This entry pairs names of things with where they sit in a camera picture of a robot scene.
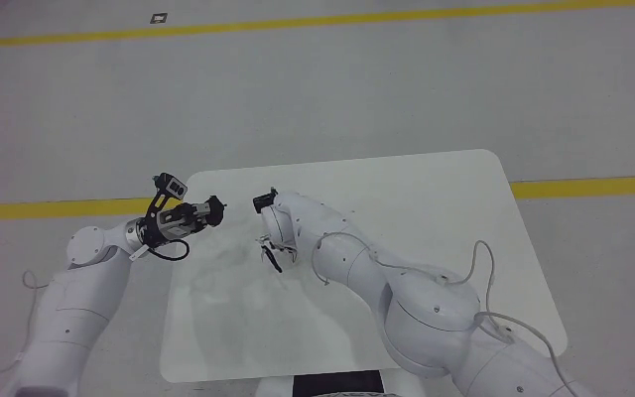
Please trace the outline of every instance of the table surface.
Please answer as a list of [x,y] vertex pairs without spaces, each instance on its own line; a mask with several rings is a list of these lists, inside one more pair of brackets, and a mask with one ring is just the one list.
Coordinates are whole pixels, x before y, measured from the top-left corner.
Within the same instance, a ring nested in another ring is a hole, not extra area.
[[[261,261],[252,198],[271,187],[313,197],[347,214],[405,259],[469,270],[474,241],[496,257],[492,310],[534,326],[557,354],[567,335],[498,158],[485,150],[201,172],[186,201],[227,203],[216,228],[190,236],[175,264],[161,373],[170,382],[258,378],[397,367],[365,304],[324,286],[304,262]],[[479,250],[471,283],[484,301],[489,258]],[[521,328],[512,329],[547,354]]]

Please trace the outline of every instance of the white cable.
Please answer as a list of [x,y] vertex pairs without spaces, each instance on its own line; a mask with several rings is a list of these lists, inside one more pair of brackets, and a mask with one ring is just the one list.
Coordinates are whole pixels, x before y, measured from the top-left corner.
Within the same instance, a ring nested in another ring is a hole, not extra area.
[[489,312],[489,311],[487,311],[487,312],[478,312],[477,314],[474,315],[474,320],[476,321],[476,319],[478,319],[479,317],[483,317],[483,316],[497,317],[499,319],[507,320],[508,322],[512,322],[514,324],[517,324],[517,325],[523,327],[524,329],[526,329],[527,331],[531,332],[532,334],[534,334],[538,339],[540,339],[547,346],[547,349],[549,350],[549,356],[552,358],[552,363],[554,364],[554,368],[556,369],[556,372],[557,372],[558,376],[560,377],[560,379],[563,381],[563,384],[565,385],[565,387],[567,388],[567,390],[571,393],[571,395],[573,397],[577,397],[577,394],[569,386],[569,384],[567,383],[567,380],[565,379],[565,376],[563,375],[562,371],[560,370],[560,365],[558,364],[558,360],[556,359],[556,354],[554,353],[554,347],[549,342],[549,340],[547,339],[546,336],[544,336],[540,331],[536,330],[535,328],[533,328],[532,326],[528,325],[527,323],[521,322],[520,320],[514,319],[513,317],[509,317],[509,316],[506,316],[506,315],[501,315],[499,313],[494,313],[494,312]]
[[389,267],[391,269],[403,269],[403,270],[412,270],[415,272],[420,272],[420,273],[424,273],[426,275],[430,276],[430,273],[426,272],[425,270],[422,269],[417,269],[416,267],[408,267],[408,266],[397,266],[397,265],[389,265],[387,263],[383,263],[381,262],[379,259],[373,257],[371,255],[371,250],[370,247],[368,246],[368,244],[366,244],[361,238],[357,237],[356,235],[352,234],[352,233],[347,233],[345,231],[333,231],[331,233],[325,233],[322,237],[320,237],[317,241],[316,241],[316,245],[314,245],[314,249],[311,251],[311,268],[314,271],[314,274],[316,275],[316,277],[322,281],[325,285],[328,285],[328,279],[327,278],[323,278],[320,274],[318,274],[318,271],[316,270],[316,264],[314,262],[314,255],[316,254],[316,250],[319,249],[321,247],[321,242],[327,238],[327,237],[331,237],[334,235],[345,235],[345,236],[349,236],[354,238],[355,240],[359,241],[363,246],[364,249],[366,251],[368,251],[368,256],[370,257],[370,259],[372,259],[375,263],[377,263],[379,266],[383,266],[383,267]]
[[[487,292],[485,292],[485,309],[487,310],[487,312],[491,312],[491,309],[489,309],[489,295],[490,295],[489,293],[492,289],[492,286],[494,285],[494,273],[496,272],[496,260],[494,259],[494,252],[492,251],[492,248],[489,246],[489,244],[487,244],[486,241],[476,240],[476,242],[474,243],[474,248],[472,249],[472,265],[469,268],[469,273],[467,274],[467,276],[460,281],[447,282],[446,284],[447,285],[461,285],[469,281],[469,279],[474,274],[474,268],[476,267],[476,252],[478,251],[478,245],[480,244],[483,244],[483,246],[487,248],[487,252],[489,253],[489,258],[491,259],[492,270],[489,273],[489,280],[487,281]],[[489,317],[489,320],[494,325],[495,330],[499,331],[501,326],[493,319],[493,317]],[[479,325],[478,327],[481,328],[488,335],[504,343],[510,343],[512,341],[512,339],[510,339],[509,337],[505,339],[505,338],[502,338],[501,336],[495,335],[494,333],[487,330],[483,325]]]
[[[487,317],[494,324],[495,330],[496,331],[500,331],[500,325],[497,322],[495,322],[494,319],[493,319],[493,318],[497,317],[499,319],[507,320],[509,322],[517,324],[517,325],[525,328],[526,330],[530,331],[532,334],[534,334],[538,339],[540,339],[547,346],[547,349],[549,350],[549,355],[551,356],[552,363],[554,364],[554,368],[556,369],[556,372],[557,372],[558,376],[563,381],[563,384],[565,385],[567,390],[571,393],[571,395],[573,397],[577,397],[577,394],[575,394],[575,392],[571,389],[571,387],[569,386],[569,384],[565,380],[565,377],[563,376],[563,373],[560,370],[560,365],[558,364],[558,361],[556,360],[556,354],[554,353],[554,348],[552,347],[552,344],[549,342],[547,337],[544,336],[542,333],[540,333],[535,328],[533,328],[532,326],[528,325],[527,323],[524,323],[524,322],[522,322],[522,321],[520,321],[518,319],[514,319],[513,317],[509,317],[507,315],[501,315],[499,313],[494,313],[494,312],[492,312],[489,309],[489,293],[490,293],[490,291],[492,289],[492,286],[494,285],[494,271],[495,271],[495,268],[496,268],[496,261],[494,259],[494,253],[492,252],[492,249],[489,246],[489,244],[487,244],[487,242],[485,242],[483,240],[477,240],[474,243],[474,249],[472,251],[472,265],[471,265],[471,268],[469,269],[469,273],[467,274],[467,277],[465,277],[464,279],[462,279],[460,281],[455,281],[455,282],[451,282],[451,283],[448,283],[448,284],[449,285],[464,284],[472,277],[472,275],[474,274],[474,268],[476,266],[476,251],[478,249],[478,245],[479,244],[483,244],[485,246],[485,248],[487,248],[487,251],[489,252],[489,257],[491,258],[492,271],[489,274],[489,281],[487,282],[487,292],[485,293],[485,308],[486,308],[486,311],[485,312],[478,312],[476,315],[474,315],[474,320],[477,321],[478,318]],[[506,336],[507,338],[505,339],[504,336],[496,335],[493,332],[490,332],[489,330],[487,330],[483,325],[479,325],[479,327],[485,333],[487,333],[488,335],[492,336],[495,339],[498,339],[498,340],[502,341],[503,343],[510,343],[510,342],[513,342],[513,340],[514,340],[511,336]]]
[[328,278],[323,278],[320,274],[318,274],[318,271],[316,270],[316,262],[314,261],[314,257],[316,255],[316,250],[318,250],[321,247],[321,242],[325,238],[331,237],[331,236],[334,236],[334,235],[347,235],[349,237],[352,237],[355,240],[359,241],[364,246],[364,249],[370,250],[370,247],[368,246],[368,244],[366,244],[361,238],[357,237],[354,234],[346,233],[345,231],[332,231],[331,233],[323,234],[322,237],[320,237],[316,241],[316,245],[314,245],[314,249],[311,251],[311,268],[314,270],[314,274],[316,275],[316,277],[320,281],[322,281],[325,285],[328,285]]
[[[30,274],[31,277],[33,277],[33,284],[27,283],[27,279],[26,279],[27,274]],[[24,285],[26,288],[30,290],[33,290],[33,299],[31,300],[31,309],[29,309],[29,316],[27,317],[27,331],[25,333],[24,343],[22,344],[22,348],[20,349],[20,352],[16,355],[16,359],[14,359],[10,365],[0,369],[0,373],[5,373],[13,369],[13,367],[16,366],[18,361],[20,361],[20,358],[18,357],[20,357],[27,350],[27,347],[29,346],[29,341],[31,340],[31,327],[33,322],[33,313],[35,312],[36,302],[38,300],[38,290],[41,288],[47,287],[49,284],[39,286],[36,275],[31,270],[26,270],[24,273],[22,273],[22,285]]]

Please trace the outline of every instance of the gray floor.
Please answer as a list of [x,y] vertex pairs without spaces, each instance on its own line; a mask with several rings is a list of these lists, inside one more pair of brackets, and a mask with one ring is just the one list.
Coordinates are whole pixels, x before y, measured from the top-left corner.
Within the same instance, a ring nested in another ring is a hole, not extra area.
[[[0,36],[504,1],[0,0]],[[486,148],[510,181],[635,175],[635,9],[0,48],[0,201],[150,196],[161,171]],[[635,197],[519,201],[567,329],[564,367],[635,396]],[[0,221],[0,362],[67,239],[125,217]],[[135,263],[86,367],[87,396],[250,396],[159,373],[171,267]],[[7,377],[0,376],[0,386]],[[453,396],[447,380],[432,395]]]

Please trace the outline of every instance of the end effector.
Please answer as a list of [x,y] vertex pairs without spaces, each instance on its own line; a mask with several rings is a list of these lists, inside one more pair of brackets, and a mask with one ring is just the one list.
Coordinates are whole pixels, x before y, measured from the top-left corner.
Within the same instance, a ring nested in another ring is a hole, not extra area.
[[154,181],[157,193],[146,215],[139,218],[136,225],[141,244],[155,249],[222,222],[226,204],[220,202],[217,196],[211,196],[202,203],[183,202],[174,208],[164,209],[169,199],[183,199],[188,188],[167,173],[154,177]]

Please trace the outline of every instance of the black sticker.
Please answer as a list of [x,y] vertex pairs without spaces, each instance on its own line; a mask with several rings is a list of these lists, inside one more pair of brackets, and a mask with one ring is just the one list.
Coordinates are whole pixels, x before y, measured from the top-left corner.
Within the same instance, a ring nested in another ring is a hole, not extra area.
[[168,20],[168,13],[152,14],[151,24],[165,24]]

